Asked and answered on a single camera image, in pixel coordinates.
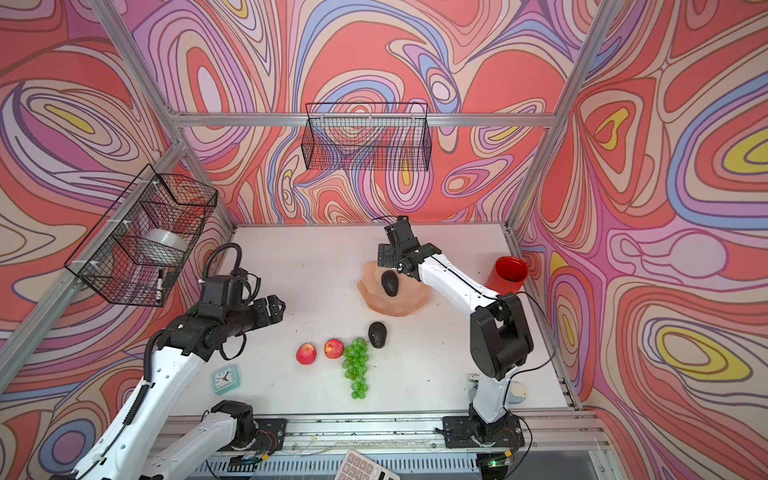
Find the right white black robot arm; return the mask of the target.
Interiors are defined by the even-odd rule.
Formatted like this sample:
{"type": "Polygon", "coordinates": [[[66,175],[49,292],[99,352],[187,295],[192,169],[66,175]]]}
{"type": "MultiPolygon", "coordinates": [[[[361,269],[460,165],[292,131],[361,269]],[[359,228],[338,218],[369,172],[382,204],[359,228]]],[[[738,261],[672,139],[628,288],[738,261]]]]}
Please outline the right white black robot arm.
{"type": "Polygon", "coordinates": [[[431,287],[468,319],[470,355],[481,373],[468,410],[469,438],[488,444],[510,419],[512,379],[534,350],[523,303],[473,280],[435,245],[420,243],[408,217],[398,216],[384,230],[388,241],[378,246],[378,265],[431,287]]]}

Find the dark avocado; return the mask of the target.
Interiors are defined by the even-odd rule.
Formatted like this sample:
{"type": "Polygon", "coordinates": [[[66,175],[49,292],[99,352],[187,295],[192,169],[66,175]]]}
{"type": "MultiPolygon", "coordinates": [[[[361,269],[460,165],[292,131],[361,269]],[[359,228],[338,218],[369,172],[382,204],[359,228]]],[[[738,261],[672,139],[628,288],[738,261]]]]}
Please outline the dark avocado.
{"type": "Polygon", "coordinates": [[[368,340],[375,349],[382,349],[386,345],[388,331],[382,322],[373,322],[369,325],[368,340]]]}
{"type": "Polygon", "coordinates": [[[381,286],[389,297],[396,297],[400,289],[398,274],[393,270],[385,270],[381,275],[381,286]]]}

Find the green grape bunch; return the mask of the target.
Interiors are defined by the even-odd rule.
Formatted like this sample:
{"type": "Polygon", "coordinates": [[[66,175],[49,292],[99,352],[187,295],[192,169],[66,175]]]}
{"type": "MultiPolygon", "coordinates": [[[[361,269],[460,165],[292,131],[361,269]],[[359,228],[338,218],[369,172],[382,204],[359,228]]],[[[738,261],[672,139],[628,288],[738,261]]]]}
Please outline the green grape bunch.
{"type": "Polygon", "coordinates": [[[363,338],[354,339],[345,347],[342,368],[347,380],[351,382],[351,397],[363,400],[367,396],[369,386],[366,380],[368,371],[368,343],[363,338]]]}

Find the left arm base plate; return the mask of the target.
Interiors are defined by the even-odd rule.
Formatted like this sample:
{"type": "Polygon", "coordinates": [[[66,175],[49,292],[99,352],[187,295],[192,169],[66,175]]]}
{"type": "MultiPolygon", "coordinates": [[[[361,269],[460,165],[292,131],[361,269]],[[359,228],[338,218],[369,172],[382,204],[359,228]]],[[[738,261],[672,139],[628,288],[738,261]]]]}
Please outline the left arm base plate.
{"type": "Polygon", "coordinates": [[[287,425],[286,418],[254,417],[249,423],[239,419],[234,439],[217,449],[216,453],[245,457],[272,455],[283,449],[287,425]]]}

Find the red apple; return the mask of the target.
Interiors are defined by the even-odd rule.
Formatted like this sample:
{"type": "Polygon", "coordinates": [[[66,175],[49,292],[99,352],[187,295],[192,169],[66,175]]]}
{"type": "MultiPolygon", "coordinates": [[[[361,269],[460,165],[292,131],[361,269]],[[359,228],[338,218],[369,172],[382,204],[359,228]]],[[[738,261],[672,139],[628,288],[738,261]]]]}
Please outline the red apple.
{"type": "Polygon", "coordinates": [[[336,338],[327,340],[324,344],[324,354],[328,359],[336,360],[344,355],[345,345],[336,338]]]}
{"type": "Polygon", "coordinates": [[[302,344],[296,352],[296,361],[301,365],[312,365],[317,358],[317,350],[311,343],[302,344]]]}

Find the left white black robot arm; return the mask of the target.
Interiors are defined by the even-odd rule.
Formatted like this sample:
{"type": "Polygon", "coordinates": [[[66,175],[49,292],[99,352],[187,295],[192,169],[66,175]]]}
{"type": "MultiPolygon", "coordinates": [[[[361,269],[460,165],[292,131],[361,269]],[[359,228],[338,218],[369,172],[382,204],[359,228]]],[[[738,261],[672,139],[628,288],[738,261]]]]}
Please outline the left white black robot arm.
{"type": "Polygon", "coordinates": [[[231,338],[282,321],[286,304],[259,297],[261,280],[240,265],[202,278],[201,297],[186,313],[153,334],[143,353],[143,374],[104,434],[67,473],[69,479],[185,479],[223,448],[248,450],[259,428],[247,403],[222,400],[191,431],[151,455],[162,427],[191,382],[231,338]]]}

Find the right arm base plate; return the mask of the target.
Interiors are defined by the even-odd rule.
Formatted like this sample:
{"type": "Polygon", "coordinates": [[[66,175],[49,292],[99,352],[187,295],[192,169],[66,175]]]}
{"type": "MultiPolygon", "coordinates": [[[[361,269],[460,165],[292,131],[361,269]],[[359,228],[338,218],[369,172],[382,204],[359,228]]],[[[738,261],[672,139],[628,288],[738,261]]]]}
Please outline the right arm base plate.
{"type": "Polygon", "coordinates": [[[520,419],[511,414],[490,424],[469,415],[444,416],[435,432],[449,449],[504,448],[515,452],[526,445],[520,419]]]}

